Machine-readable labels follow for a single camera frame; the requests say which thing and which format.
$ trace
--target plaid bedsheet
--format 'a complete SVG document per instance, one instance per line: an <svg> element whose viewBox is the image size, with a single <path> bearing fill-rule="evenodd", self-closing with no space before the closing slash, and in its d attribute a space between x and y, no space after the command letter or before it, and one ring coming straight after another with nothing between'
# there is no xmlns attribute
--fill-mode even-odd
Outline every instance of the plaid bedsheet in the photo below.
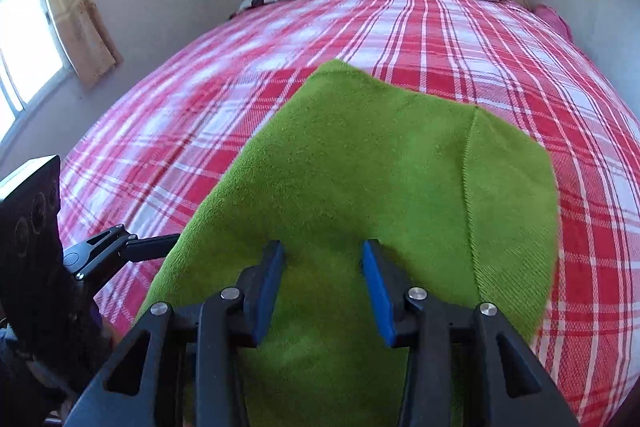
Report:
<svg viewBox="0 0 640 427"><path fill-rule="evenodd" d="M146 77L78 143L62 172L63 244L116 223L140 237L180 232L331 58L481 105L550 152L559 261L531 347L581 423L603 425L640 374L640 130L590 61L515 4L297 0L244 13ZM97 296L120 330L160 264L127 265Z"/></svg>

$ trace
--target bed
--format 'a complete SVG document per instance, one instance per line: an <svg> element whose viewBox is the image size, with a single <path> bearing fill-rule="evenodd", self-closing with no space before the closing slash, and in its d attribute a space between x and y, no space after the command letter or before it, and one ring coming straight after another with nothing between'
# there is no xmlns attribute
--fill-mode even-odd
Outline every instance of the bed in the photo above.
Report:
<svg viewBox="0 0 640 427"><path fill-rule="evenodd" d="M640 374L640 128L525 0L293 0L242 13L142 80L69 154L63 244L117 223L140 237L180 232L247 140L332 58L478 104L548 150L559 259L531 348L582 425L604 425ZM97 296L120 331L160 265L128 264Z"/></svg>

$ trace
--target green cloth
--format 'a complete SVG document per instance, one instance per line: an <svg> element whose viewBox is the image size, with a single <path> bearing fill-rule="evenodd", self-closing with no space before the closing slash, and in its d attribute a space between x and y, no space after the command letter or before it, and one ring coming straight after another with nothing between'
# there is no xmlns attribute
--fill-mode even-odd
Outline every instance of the green cloth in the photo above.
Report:
<svg viewBox="0 0 640 427"><path fill-rule="evenodd" d="M251 139L166 258L142 311L202 301L286 250L270 331L241 349L254 427L396 425L405 349L384 346L359 268L377 238L440 299L542 317L558 200L545 150L481 108L389 86L337 60Z"/></svg>

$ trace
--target silver bolt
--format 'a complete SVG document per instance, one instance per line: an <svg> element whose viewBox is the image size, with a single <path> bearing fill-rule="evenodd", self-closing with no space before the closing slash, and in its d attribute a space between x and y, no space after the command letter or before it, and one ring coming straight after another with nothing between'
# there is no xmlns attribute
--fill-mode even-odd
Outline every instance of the silver bolt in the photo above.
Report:
<svg viewBox="0 0 640 427"><path fill-rule="evenodd" d="M229 288L225 288L220 292L220 296L225 299L225 301L232 301L240 296L240 290L234 286L229 286Z"/></svg>
<svg viewBox="0 0 640 427"><path fill-rule="evenodd" d="M492 304L491 302L483 302L482 304L480 304L480 313L482 315L486 315L487 317L493 317L495 314L497 314L498 312L498 308L495 306L495 304Z"/></svg>
<svg viewBox="0 0 640 427"><path fill-rule="evenodd" d="M427 290L420 288L420 286L414 286L409 288L409 298L414 301L424 301L427 298Z"/></svg>
<svg viewBox="0 0 640 427"><path fill-rule="evenodd" d="M151 304L151 314L152 315L164 315L169 309L169 304L166 302L156 302L155 304Z"/></svg>

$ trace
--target bedspread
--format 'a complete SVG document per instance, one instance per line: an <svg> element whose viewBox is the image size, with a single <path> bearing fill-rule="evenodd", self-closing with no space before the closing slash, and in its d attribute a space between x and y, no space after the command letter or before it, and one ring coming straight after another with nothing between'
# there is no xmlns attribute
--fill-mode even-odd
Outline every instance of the bedspread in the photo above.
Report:
<svg viewBox="0 0 640 427"><path fill-rule="evenodd" d="M124 223L180 232L245 142L320 64L476 103L550 153L559 260L531 347L583 425L602 425L640 373L640 130L571 44L512 3L296 0L201 36L107 111L65 161L72 245ZM131 324L161 261L128 264L97 296Z"/></svg>

